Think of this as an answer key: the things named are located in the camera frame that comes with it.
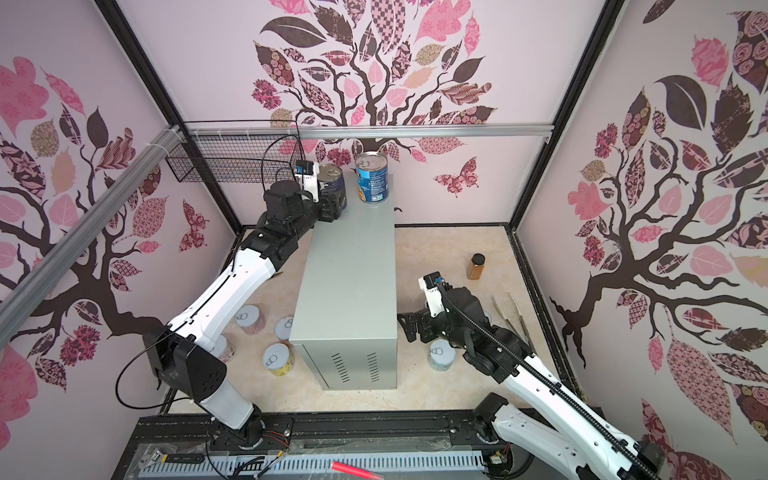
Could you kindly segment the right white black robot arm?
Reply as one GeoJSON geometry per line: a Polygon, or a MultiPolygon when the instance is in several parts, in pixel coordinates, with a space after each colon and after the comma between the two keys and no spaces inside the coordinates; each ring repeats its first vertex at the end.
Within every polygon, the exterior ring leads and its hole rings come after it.
{"type": "Polygon", "coordinates": [[[467,288],[439,284],[424,293],[424,309],[397,316],[407,340],[447,341],[539,415],[533,418],[489,394],[476,409],[481,439],[516,445],[567,479],[658,478],[663,463],[658,445],[636,440],[600,417],[518,335],[492,324],[467,288]]]}

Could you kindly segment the blue label tin can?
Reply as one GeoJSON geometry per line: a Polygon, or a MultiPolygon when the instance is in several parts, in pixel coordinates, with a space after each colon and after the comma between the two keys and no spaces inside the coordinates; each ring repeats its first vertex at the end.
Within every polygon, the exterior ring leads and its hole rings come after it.
{"type": "Polygon", "coordinates": [[[387,199],[388,160],[378,152],[364,152],[355,161],[359,198],[368,204],[380,203],[387,199]]]}

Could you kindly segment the dark label tin can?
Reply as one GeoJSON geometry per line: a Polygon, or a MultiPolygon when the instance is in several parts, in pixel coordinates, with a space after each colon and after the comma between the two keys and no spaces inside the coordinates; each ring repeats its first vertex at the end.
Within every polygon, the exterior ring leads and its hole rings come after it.
{"type": "Polygon", "coordinates": [[[341,209],[344,210],[347,206],[347,196],[342,169],[333,164],[321,165],[318,182],[320,191],[332,190],[338,193],[341,209]]]}

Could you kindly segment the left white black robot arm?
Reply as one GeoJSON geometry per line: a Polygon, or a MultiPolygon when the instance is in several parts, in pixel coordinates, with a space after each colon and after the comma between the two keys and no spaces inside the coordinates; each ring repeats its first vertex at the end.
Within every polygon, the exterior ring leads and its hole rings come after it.
{"type": "Polygon", "coordinates": [[[246,431],[256,407],[226,379],[226,365],[213,354],[216,341],[246,300],[298,249],[301,237],[342,213],[337,193],[321,193],[314,201],[305,191],[271,189],[265,202],[267,211],[219,277],[166,326],[143,335],[154,376],[232,431],[246,431]]]}

